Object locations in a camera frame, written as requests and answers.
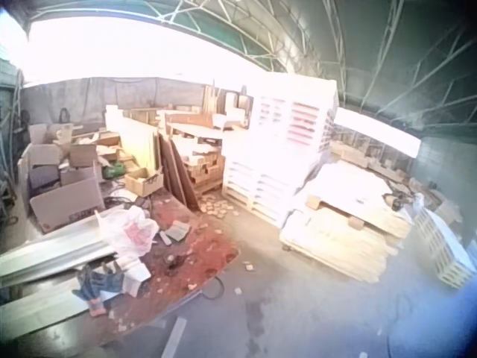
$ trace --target work glove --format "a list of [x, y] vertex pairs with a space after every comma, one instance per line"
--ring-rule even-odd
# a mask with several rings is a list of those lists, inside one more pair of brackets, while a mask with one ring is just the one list
[[113, 262], [114, 272], [111, 268], [107, 267], [105, 263], [102, 263], [104, 274], [93, 272], [91, 284], [100, 291], [106, 292], [122, 292], [122, 283], [124, 281], [124, 272], [119, 267], [116, 261]]
[[85, 265], [76, 276], [78, 282], [80, 283], [80, 289], [72, 290], [74, 295], [88, 303], [89, 314], [93, 317], [106, 313], [103, 301], [101, 300], [100, 290], [93, 283], [93, 280], [100, 278], [98, 275], [99, 274], [92, 271], [88, 265]]

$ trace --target cardboard box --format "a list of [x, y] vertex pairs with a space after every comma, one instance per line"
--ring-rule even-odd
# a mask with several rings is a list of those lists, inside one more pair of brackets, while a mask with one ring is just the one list
[[92, 166], [88, 168], [70, 169], [60, 173], [61, 185], [70, 185], [89, 178], [96, 178], [98, 183], [104, 181], [101, 173], [101, 165], [96, 164], [95, 168]]
[[32, 190], [38, 189], [49, 183], [60, 179], [57, 166], [37, 166], [29, 172], [30, 187]]
[[55, 144], [34, 144], [28, 152], [30, 169], [35, 166], [58, 166], [62, 159], [61, 149]]
[[62, 186], [30, 199], [31, 208], [45, 233], [103, 210], [96, 178]]
[[98, 161], [96, 144], [72, 144], [69, 149], [69, 166], [92, 166]]
[[126, 174], [124, 179], [127, 190], [144, 198], [162, 188], [164, 176], [160, 171], [140, 168]]

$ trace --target plastic bag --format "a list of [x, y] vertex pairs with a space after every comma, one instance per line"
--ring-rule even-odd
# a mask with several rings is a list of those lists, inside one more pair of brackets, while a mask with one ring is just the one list
[[159, 225], [147, 219], [140, 207], [116, 210], [105, 217], [98, 212], [95, 214], [102, 239], [120, 256], [141, 257], [151, 250]]

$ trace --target electric cable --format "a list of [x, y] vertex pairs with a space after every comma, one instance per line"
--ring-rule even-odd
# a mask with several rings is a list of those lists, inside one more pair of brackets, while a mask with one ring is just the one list
[[220, 297], [222, 297], [225, 293], [225, 285], [224, 283], [222, 282], [222, 280], [220, 278], [218, 278], [217, 276], [214, 276], [214, 278], [218, 281], [218, 284], [220, 285], [220, 290], [218, 292], [218, 294], [215, 296], [215, 297], [209, 297], [207, 296], [206, 294], [204, 294], [202, 292], [202, 296], [209, 300], [209, 301], [215, 301], [215, 300], [218, 300]]

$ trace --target stacked pallets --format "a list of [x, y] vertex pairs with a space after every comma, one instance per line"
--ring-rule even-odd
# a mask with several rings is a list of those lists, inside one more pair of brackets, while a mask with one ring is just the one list
[[378, 282], [397, 254], [393, 245], [411, 229], [409, 215], [384, 202], [389, 192], [372, 173], [343, 161], [326, 164], [297, 194], [280, 240], [349, 277]]
[[476, 274], [476, 268], [455, 234], [443, 219], [427, 209], [421, 210], [415, 223], [429, 248], [439, 280], [455, 288], [464, 286]]
[[[227, 152], [222, 192], [281, 227], [297, 190], [329, 148], [338, 101], [334, 81], [270, 76], [274, 88], [256, 97], [247, 139]], [[311, 87], [300, 95], [303, 83]]]

